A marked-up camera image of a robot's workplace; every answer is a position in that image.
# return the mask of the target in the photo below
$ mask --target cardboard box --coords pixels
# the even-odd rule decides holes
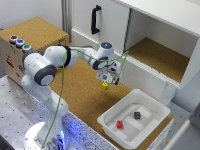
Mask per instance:
[[[0,51],[7,75],[21,85],[25,74],[22,49],[10,44],[9,38],[17,35],[40,54],[49,46],[69,45],[69,35],[40,17],[32,18],[0,31]]]

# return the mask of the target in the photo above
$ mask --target door handle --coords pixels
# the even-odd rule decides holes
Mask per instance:
[[[96,28],[96,12],[99,10],[101,10],[101,7],[98,5],[96,5],[96,8],[92,10],[92,25],[91,25],[92,34],[100,32],[100,30]]]

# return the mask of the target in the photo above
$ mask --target white plastic bin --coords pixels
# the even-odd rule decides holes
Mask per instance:
[[[135,119],[134,112],[140,112],[141,118]],[[103,113],[98,122],[105,133],[122,147],[135,149],[169,113],[169,108],[135,89]],[[117,128],[117,120],[123,120],[123,128]]]

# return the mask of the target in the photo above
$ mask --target red block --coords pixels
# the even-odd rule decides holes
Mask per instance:
[[[117,128],[123,128],[123,121],[122,120],[117,121]]]

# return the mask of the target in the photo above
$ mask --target yellow sponge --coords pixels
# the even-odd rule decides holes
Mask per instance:
[[[108,83],[104,82],[102,85],[101,85],[102,89],[106,90],[108,89]]]

